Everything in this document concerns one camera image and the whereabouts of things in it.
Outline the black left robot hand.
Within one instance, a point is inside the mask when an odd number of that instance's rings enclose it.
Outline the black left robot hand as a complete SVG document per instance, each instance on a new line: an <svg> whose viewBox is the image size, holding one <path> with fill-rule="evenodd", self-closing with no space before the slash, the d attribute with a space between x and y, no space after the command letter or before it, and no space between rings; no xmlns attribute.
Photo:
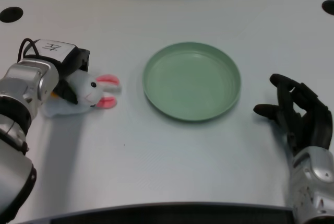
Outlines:
<svg viewBox="0 0 334 224"><path fill-rule="evenodd" d="M26 38L20 45L17 61L31 58L52 63L59 74L59 81L53 93L72 104L77 104L77 95L66 78L77 70L88 70L89 54L90 51L78 48L74 44L45 39L33 41Z"/></svg>

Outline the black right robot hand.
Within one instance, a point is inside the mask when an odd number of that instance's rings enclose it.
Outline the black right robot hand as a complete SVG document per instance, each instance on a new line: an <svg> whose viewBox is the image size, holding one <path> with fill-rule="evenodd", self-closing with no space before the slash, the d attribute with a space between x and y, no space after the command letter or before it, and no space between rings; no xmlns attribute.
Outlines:
<svg viewBox="0 0 334 224"><path fill-rule="evenodd" d="M258 104L258 115L275 121L287 134L293 156L309 147L329 149L333 121L331 111L304 83L280 74L272 74L270 82L277 89L278 104Z"/></svg>

